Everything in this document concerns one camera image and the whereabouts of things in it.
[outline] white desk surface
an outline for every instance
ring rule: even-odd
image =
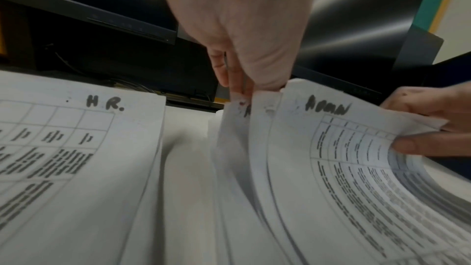
[[[213,116],[166,107],[162,148],[165,252],[161,258],[166,265],[216,264],[207,138],[208,120]],[[424,159],[424,167],[444,189],[471,201],[467,180],[429,159]]]

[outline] fingernail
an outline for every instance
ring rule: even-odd
[[[416,143],[412,140],[399,138],[392,144],[392,148],[401,153],[413,153],[417,149]]]

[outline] handwritten label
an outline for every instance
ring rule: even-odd
[[[337,107],[337,105],[326,100],[317,102],[315,96],[311,95],[306,103],[306,111],[314,109],[316,112],[324,111],[334,115],[345,115],[351,106],[352,104],[350,103],[347,107],[344,107],[343,105],[339,105]]]
[[[112,97],[110,98],[107,102],[106,102],[106,109],[107,110],[110,110],[111,108],[113,109],[117,109],[117,110],[120,110],[120,111],[124,111],[124,108],[123,107],[119,107],[118,104],[121,102],[121,98],[120,97]],[[98,95],[89,95],[87,97],[87,107],[90,108],[91,106],[98,106]]]

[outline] table grid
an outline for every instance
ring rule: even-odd
[[[337,128],[344,128],[345,130],[342,130],[341,132],[339,132],[339,131],[336,131]],[[383,213],[383,217],[382,217],[381,216],[382,213],[379,212],[380,209],[378,208],[376,203],[374,203],[371,200],[371,198],[368,197],[365,192],[363,192],[363,190],[360,191],[360,185],[356,181],[356,178],[351,172],[351,170],[350,170],[350,173],[352,177],[349,177],[348,179],[346,178],[347,177],[346,175],[348,175],[348,173],[343,171],[344,167],[348,167],[348,169],[350,169],[350,166],[352,165],[356,167],[372,168],[372,169],[378,169],[378,170],[381,169],[382,171],[385,170],[384,166],[364,164],[362,160],[363,158],[357,159],[357,160],[345,161],[345,159],[349,158],[349,154],[352,155],[352,151],[349,146],[355,145],[355,144],[350,144],[355,133],[361,133],[363,134],[363,136],[361,136],[361,139],[356,140],[358,147],[354,148],[354,152],[358,151],[360,143],[364,140],[363,139],[364,136],[369,135],[370,137],[372,137],[371,141],[369,142],[368,148],[366,149],[367,154],[369,154],[370,152],[370,147],[373,143],[374,138],[385,140],[387,141],[387,142],[384,142],[386,144],[390,144],[396,138],[396,135],[390,132],[369,128],[364,125],[351,122],[349,120],[341,119],[339,117],[324,115],[313,134],[311,144],[310,144],[311,168],[313,171],[314,178],[317,182],[318,188],[321,191],[322,195],[324,196],[325,200],[328,202],[328,204],[332,208],[332,210],[340,211],[340,213],[337,213],[336,211],[337,217],[341,220],[341,222],[343,223],[345,228],[351,233],[351,235],[355,239],[357,239],[357,241],[361,244],[361,246],[365,248],[365,251],[368,254],[370,254],[372,258],[377,260],[378,263],[381,265],[407,264],[408,261],[412,262],[413,260],[416,260],[418,262],[417,264],[419,264],[419,262],[421,262],[420,264],[429,264],[429,262],[424,261],[425,258],[428,258],[429,256],[438,256],[440,254],[443,256],[446,255],[446,257],[443,257],[443,258],[445,258],[444,260],[448,260],[449,262],[452,262],[455,260],[466,260],[466,263],[469,264],[471,262],[471,253],[464,254],[462,252],[459,252],[457,248],[455,248],[454,245],[451,245],[448,241],[445,241],[447,243],[446,249],[442,249],[435,252],[429,252],[429,253],[419,253],[418,251],[415,251],[412,247],[410,247],[407,244],[407,241],[405,242],[398,235],[396,235],[392,230],[390,230],[387,224],[383,223],[384,220],[386,222],[389,222],[387,220],[389,216],[394,215],[396,220],[399,220],[399,221],[401,220],[401,218],[397,217],[397,213],[396,214],[392,213],[391,215],[385,215]],[[338,148],[340,148],[340,152],[341,152],[342,146],[347,148],[346,156],[339,156],[337,153]],[[328,152],[329,148],[332,151],[332,147],[335,149],[334,156],[332,156],[331,153],[329,155],[329,152]],[[379,148],[377,149],[378,160],[380,160],[380,150],[381,150],[381,145],[379,145]],[[412,168],[407,166],[406,157],[404,155],[397,154],[396,152],[392,151],[389,147],[388,147],[387,152],[383,152],[381,161],[387,162],[389,164],[389,168],[386,168],[386,169],[391,170],[392,173],[412,172],[411,171]],[[369,186],[370,188],[368,188],[367,184],[363,183],[362,185],[363,185],[362,186],[363,188],[373,191],[371,186]],[[343,199],[341,199],[341,197],[338,196],[336,192],[341,193],[343,197],[347,198],[347,200],[345,202],[342,202]],[[348,204],[350,206],[349,208],[353,208],[357,210],[358,212],[357,215],[353,216],[352,213],[349,212],[348,208],[344,204]],[[377,213],[377,215],[373,217],[375,218],[374,221],[372,221],[373,218],[371,217],[374,213],[371,211],[370,207],[372,207],[373,210],[375,210]],[[402,255],[402,252],[408,251],[409,254],[413,254],[414,256],[413,257],[401,257],[399,259],[388,257],[385,253],[386,251],[384,250],[384,248],[382,248],[381,245],[378,242],[376,242],[375,239],[371,235],[366,233],[363,227],[361,227],[360,223],[355,219],[356,216],[359,216],[359,218],[364,218],[364,220],[369,222],[369,225],[372,225],[373,227],[375,227],[377,231],[380,231],[380,234],[383,237],[381,239],[385,241],[385,243],[388,243],[385,239],[389,239],[389,242],[392,243],[392,246],[389,247],[390,251],[398,254],[399,256]]]
[[[114,115],[0,100],[0,245],[90,162]]]

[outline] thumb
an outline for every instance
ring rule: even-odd
[[[432,132],[400,137],[392,148],[428,157],[471,157],[471,133]]]

